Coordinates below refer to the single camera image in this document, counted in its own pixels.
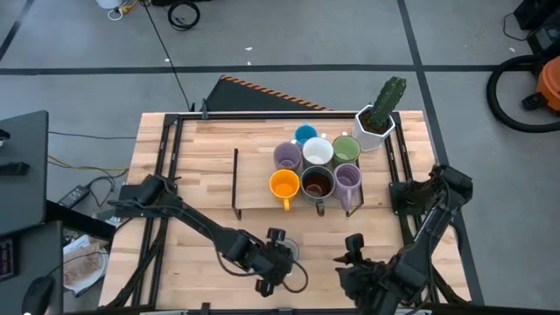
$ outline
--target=computer mouse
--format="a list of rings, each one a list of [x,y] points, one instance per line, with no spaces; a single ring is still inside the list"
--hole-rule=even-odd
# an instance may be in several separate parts
[[[54,279],[50,276],[40,276],[33,280],[27,288],[24,302],[21,306],[22,315],[43,315],[49,306],[53,293]]]

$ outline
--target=potted cactus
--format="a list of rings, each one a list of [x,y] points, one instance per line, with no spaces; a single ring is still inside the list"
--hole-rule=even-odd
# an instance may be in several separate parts
[[[405,89],[406,79],[392,77],[385,82],[375,104],[366,105],[356,114],[352,137],[358,140],[362,151],[379,148],[395,128],[395,122],[390,115],[403,97]]]

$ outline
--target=vacuum hose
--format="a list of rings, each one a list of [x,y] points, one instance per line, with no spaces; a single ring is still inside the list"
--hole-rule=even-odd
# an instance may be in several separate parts
[[[486,99],[488,101],[488,106],[490,107],[492,115],[513,130],[528,133],[546,133],[560,130],[560,122],[547,123],[543,125],[532,125],[517,122],[501,109],[500,103],[498,102],[496,87],[498,86],[498,79],[500,78],[501,74],[519,65],[535,64],[539,62],[543,62],[543,58],[534,55],[514,57],[499,65],[492,72],[492,75],[490,76],[490,79],[486,84]]]

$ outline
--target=white mug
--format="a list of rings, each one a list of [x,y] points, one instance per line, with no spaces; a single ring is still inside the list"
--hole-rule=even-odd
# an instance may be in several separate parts
[[[304,155],[304,167],[328,165],[333,159],[333,145],[326,140],[326,134],[315,136],[307,140],[302,149]]]

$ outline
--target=blue mug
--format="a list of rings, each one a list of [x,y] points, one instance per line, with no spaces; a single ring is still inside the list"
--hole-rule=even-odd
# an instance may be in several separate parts
[[[297,127],[296,132],[294,133],[294,139],[296,140],[296,144],[301,148],[307,140],[316,137],[317,135],[318,133],[315,128],[305,122],[303,125]]]

